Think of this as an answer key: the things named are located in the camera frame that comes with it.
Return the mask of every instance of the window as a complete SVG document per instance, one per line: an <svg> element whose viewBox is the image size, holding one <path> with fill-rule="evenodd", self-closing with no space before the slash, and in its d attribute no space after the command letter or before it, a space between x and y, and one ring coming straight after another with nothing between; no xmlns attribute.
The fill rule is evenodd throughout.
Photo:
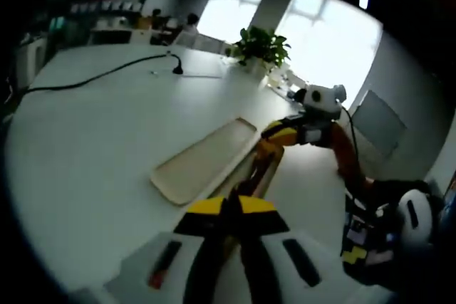
<svg viewBox="0 0 456 304"><path fill-rule="evenodd" d="M381 24L339 0L291 0L276 33L288 38L295 74L325 87L343 84L349 107L373 62Z"/></svg>
<svg viewBox="0 0 456 304"><path fill-rule="evenodd" d="M234 43L239 32L249 26L261 0L209 0L198 31L203 35Z"/></svg>

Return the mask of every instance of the white table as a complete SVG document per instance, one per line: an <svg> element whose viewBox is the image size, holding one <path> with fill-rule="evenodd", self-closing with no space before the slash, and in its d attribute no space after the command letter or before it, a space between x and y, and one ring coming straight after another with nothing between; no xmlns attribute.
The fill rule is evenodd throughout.
<svg viewBox="0 0 456 304"><path fill-rule="evenodd" d="M166 50L133 44L74 48L50 61L33 87L74 83ZM153 167L234 117L261 129L294 112L219 56L172 51L181 56L185 74L224 77L186 78L170 72L174 58L151 60L82 88L32 93L14 115L6 143L13 203L35 252L66 290L109 281L123 258L177 223L184 209L151 185ZM338 261L343 184L335 170L330 151L287 150L266 198L291 228L318 241L307 246L308 253L321 264L326 282L310 290L309 299L341 303L360 286L343 275ZM334 286L341 292L331 292ZM249 302L238 256L222 271L215 298Z"/></svg>

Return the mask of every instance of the wooden tray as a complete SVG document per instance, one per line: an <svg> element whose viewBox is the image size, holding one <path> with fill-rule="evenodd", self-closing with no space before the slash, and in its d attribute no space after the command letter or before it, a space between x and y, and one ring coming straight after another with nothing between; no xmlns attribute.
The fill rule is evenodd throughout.
<svg viewBox="0 0 456 304"><path fill-rule="evenodd" d="M187 204L201 194L207 198L258 139L257 128L238 117L159 165L150 181L176 205Z"/></svg>

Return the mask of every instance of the potted plant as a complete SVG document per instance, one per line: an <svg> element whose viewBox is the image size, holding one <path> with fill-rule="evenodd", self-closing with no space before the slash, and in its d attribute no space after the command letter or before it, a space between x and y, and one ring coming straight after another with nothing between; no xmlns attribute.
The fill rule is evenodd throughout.
<svg viewBox="0 0 456 304"><path fill-rule="evenodd" d="M285 37L277 36L272 29L266 31L251 26L241 30L241 40L233 44L233 48L227 48L225 54L238 58L238 63L246 67L247 72L263 78L274 67L280 68L285 58L289 59L285 48L291 46L285 41Z"/></svg>

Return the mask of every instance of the black cable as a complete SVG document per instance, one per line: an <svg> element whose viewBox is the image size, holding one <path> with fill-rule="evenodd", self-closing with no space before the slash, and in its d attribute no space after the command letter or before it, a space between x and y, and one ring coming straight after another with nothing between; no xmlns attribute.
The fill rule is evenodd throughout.
<svg viewBox="0 0 456 304"><path fill-rule="evenodd" d="M178 75L182 75L184 73L183 69L182 69L182 61L180 60L180 57L178 55L175 55L174 53L170 53L168 51L168 53L166 54L162 54L162 55L154 55L154 56L148 56L148 57L144 57L144 58L139 58L137 60L134 60L134 61L131 61L131 62L128 62L126 64L122 64L121 66L118 66L112 70L109 70L109 71L106 71L104 73L101 73L100 75L97 75L97 76L93 76L92 78L89 78L88 80L84 80L84 81L81 81L81 82L78 82L78 83L73 83L71 85L57 85L57 86L54 86L54 87L37 87L37 88L29 88L27 89L23 95L25 94L29 94L29 93L33 93L33 92L38 92L38 91L41 91L41 90L66 90L66 89L73 89L73 88L78 88L78 87L81 87L83 85L86 85L87 83L89 82L92 82L94 80L97 80L99 78L102 78L103 76L106 76L108 74L111 74L111 73L114 73L115 71L118 71L120 69L124 69L132 64L135 64L135 63L139 63L139 62L143 62L143 61L147 61L147 60L153 60L155 58L163 58L163 57L168 57L168 56L172 56L172 57L176 57L177 58L177 61L178 61L178 64L177 64L177 67L174 68L172 70L172 72L174 74L178 74Z"/></svg>
<svg viewBox="0 0 456 304"><path fill-rule="evenodd" d="M345 110L345 112L348 115L348 119L350 120L351 135L353 136L353 146L355 147L356 162L358 163L358 167L361 169L361 166L359 164L358 143L356 142L356 135L355 135L355 128L353 126L353 120L351 119L351 115L347 111L347 109L345 107L342 107L342 109Z"/></svg>

